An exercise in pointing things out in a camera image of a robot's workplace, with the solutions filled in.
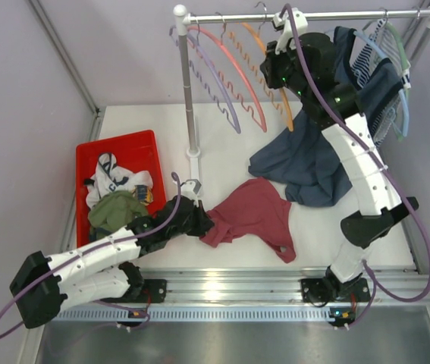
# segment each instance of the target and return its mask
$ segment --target maroon cloth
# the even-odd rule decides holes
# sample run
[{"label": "maroon cloth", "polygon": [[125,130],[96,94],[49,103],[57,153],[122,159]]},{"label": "maroon cloth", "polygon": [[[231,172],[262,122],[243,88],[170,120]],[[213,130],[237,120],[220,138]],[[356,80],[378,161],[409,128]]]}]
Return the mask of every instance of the maroon cloth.
[{"label": "maroon cloth", "polygon": [[254,234],[284,262],[292,262],[296,252],[289,232],[289,211],[290,202],[281,199],[270,182],[264,178],[248,180],[208,211],[215,226],[201,241],[217,247],[219,243]]}]

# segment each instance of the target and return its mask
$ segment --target red plastic basket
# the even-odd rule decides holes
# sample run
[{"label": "red plastic basket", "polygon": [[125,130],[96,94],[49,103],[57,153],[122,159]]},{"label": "red plastic basket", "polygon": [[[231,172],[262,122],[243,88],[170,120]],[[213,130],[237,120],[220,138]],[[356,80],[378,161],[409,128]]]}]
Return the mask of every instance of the red plastic basket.
[{"label": "red plastic basket", "polygon": [[132,172],[149,171],[154,182],[154,187],[152,188],[154,201],[147,206],[149,214],[162,209],[166,203],[161,165],[159,164],[159,155],[152,130],[80,144],[77,147],[76,176],[78,248],[89,243],[89,209],[86,205],[88,191],[83,182],[95,174],[99,155],[107,152],[113,153],[117,158],[118,165],[123,168],[129,169]]}]

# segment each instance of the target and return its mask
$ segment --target table surface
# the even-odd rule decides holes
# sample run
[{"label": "table surface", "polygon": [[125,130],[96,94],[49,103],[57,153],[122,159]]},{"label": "table surface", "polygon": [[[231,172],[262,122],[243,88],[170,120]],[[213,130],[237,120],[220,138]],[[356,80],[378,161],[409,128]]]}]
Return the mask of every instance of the table surface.
[{"label": "table surface", "polygon": [[[285,127],[282,117],[270,103],[262,103],[268,131],[263,133],[252,118],[235,104],[242,134],[228,124],[216,105],[194,105],[201,156],[202,200],[206,210],[222,202],[233,190],[253,178],[248,173],[249,158],[271,142]],[[292,102],[295,115],[299,102]],[[190,177],[186,156],[187,126],[184,105],[109,106],[99,139],[153,130],[161,159],[168,199],[176,194],[170,181],[172,171],[181,180]],[[284,185],[273,183],[284,198]],[[358,209],[351,190],[331,208],[308,208],[292,204],[289,215],[297,257],[289,263],[280,258],[257,236],[246,235],[212,248],[195,237],[180,236],[153,254],[136,260],[143,268],[323,268],[331,264],[344,239],[339,227],[342,218]],[[413,268],[413,257],[401,224],[373,243],[369,264],[379,268]]]}]

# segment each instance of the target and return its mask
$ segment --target olive green cloth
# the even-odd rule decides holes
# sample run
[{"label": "olive green cloth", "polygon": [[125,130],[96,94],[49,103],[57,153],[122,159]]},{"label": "olive green cloth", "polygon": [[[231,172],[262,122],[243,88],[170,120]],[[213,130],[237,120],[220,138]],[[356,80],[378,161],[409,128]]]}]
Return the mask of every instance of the olive green cloth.
[{"label": "olive green cloth", "polygon": [[88,213],[90,241],[102,239],[129,224],[135,218],[148,215],[147,208],[129,191],[115,191],[104,196]]}]

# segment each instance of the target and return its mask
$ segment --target navy garment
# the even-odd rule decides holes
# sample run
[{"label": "navy garment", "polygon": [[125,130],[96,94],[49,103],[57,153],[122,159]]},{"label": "navy garment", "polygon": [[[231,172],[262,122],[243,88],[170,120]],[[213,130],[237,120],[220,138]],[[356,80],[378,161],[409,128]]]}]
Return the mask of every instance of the navy garment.
[{"label": "navy garment", "polygon": [[[384,59],[368,83],[363,88],[358,86],[350,67],[353,33],[354,29],[343,27],[334,31],[336,80],[356,87],[369,129],[376,130],[378,116],[403,85],[391,61]],[[294,132],[285,129],[252,156],[248,171],[255,177],[287,184],[288,201],[311,207],[333,206],[351,188],[336,152],[304,111],[294,119]]]}]

